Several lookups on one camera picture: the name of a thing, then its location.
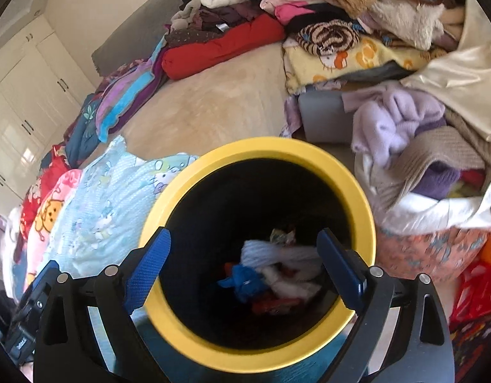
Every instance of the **laundry basket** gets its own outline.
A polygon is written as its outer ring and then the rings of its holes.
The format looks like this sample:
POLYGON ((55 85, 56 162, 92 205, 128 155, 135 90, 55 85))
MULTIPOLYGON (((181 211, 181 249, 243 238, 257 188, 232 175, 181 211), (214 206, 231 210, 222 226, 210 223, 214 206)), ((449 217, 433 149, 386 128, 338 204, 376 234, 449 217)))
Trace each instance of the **laundry basket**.
POLYGON ((315 244, 329 227, 373 264, 366 197, 341 163, 311 144, 237 141, 181 172, 158 198, 140 239, 144 246, 158 226, 171 232, 171 253, 145 304, 163 338, 195 362, 232 373, 286 367, 329 343, 353 312, 328 277, 313 301, 285 316, 255 316, 216 285, 223 264, 240 260, 244 240, 268 238, 287 223, 302 244, 315 244))

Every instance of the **light blue blanket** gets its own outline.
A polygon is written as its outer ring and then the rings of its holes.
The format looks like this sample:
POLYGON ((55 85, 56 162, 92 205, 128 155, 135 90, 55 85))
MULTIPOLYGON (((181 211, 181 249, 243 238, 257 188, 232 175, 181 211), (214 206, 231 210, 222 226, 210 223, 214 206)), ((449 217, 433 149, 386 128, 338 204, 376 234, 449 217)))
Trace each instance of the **light blue blanket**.
POLYGON ((84 169, 75 193, 65 200, 39 271, 51 259, 74 278, 119 265, 137 247, 158 195, 196 158, 177 154, 144 161, 126 151, 122 136, 116 137, 84 169))

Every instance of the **gray headboard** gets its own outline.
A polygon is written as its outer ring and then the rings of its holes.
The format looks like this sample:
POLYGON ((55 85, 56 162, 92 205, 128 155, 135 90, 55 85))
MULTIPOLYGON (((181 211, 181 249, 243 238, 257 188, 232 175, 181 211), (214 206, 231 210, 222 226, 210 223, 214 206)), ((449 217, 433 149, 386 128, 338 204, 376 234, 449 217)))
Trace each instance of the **gray headboard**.
POLYGON ((166 33, 165 24, 182 0, 148 0, 127 18, 91 58, 100 76, 107 76, 125 63, 150 57, 166 33))

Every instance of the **wardrobe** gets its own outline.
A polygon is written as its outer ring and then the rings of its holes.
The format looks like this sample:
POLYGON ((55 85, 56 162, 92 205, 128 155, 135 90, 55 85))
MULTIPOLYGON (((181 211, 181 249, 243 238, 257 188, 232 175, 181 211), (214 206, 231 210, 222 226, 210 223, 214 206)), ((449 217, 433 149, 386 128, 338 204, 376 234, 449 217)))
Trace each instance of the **wardrobe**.
POLYGON ((0 214, 35 182, 94 86, 43 16, 0 49, 0 214))

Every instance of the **yellow hello kitty blanket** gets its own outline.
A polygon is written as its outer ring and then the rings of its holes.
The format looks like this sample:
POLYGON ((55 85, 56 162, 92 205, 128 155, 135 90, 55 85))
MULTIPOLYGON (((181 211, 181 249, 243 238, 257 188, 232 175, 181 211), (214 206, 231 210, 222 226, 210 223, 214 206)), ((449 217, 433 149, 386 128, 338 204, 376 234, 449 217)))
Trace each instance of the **yellow hello kitty blanket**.
POLYGON ((404 69, 418 70, 430 60, 446 54, 441 48, 422 51, 410 47, 386 47, 379 40, 367 36, 363 36, 352 49, 330 56, 311 55, 292 38, 283 43, 283 49, 289 93, 295 93, 304 85, 375 68, 392 60, 404 69))

